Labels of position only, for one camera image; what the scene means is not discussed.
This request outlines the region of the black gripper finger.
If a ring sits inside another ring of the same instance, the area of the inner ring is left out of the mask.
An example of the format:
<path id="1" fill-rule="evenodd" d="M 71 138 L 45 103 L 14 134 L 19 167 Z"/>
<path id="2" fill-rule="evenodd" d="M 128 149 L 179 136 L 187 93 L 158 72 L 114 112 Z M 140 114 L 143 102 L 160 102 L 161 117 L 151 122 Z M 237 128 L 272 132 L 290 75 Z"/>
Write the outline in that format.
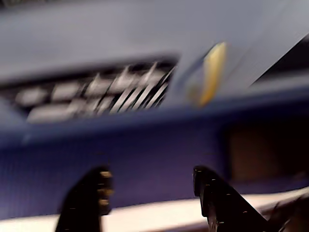
<path id="1" fill-rule="evenodd" d="M 112 173 L 109 166 L 91 169 L 64 198 L 55 231 L 102 232 L 102 217 L 112 209 L 112 194 Z"/>
<path id="2" fill-rule="evenodd" d="M 200 199 L 202 216 L 210 232 L 277 232 L 232 186 L 216 172 L 193 168 L 194 195 Z"/>

